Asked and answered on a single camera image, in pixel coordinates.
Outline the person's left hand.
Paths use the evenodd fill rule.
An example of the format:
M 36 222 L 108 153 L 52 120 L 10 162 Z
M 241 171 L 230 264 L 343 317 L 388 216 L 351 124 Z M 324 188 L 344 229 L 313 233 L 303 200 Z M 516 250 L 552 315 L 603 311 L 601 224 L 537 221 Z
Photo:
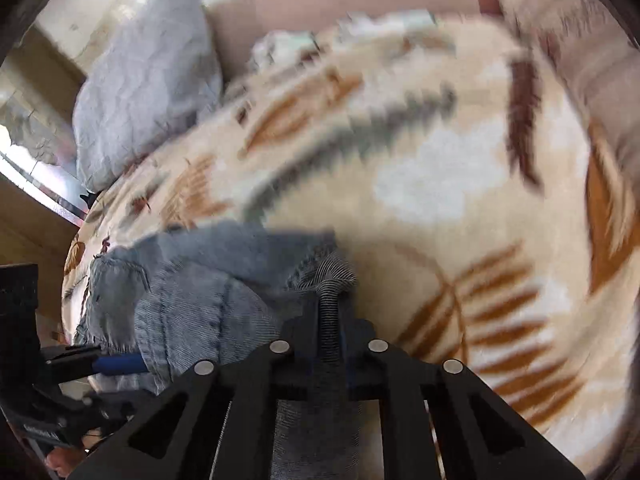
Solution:
M 44 460 L 44 464 L 60 478 L 66 479 L 88 454 L 79 448 L 54 448 Z

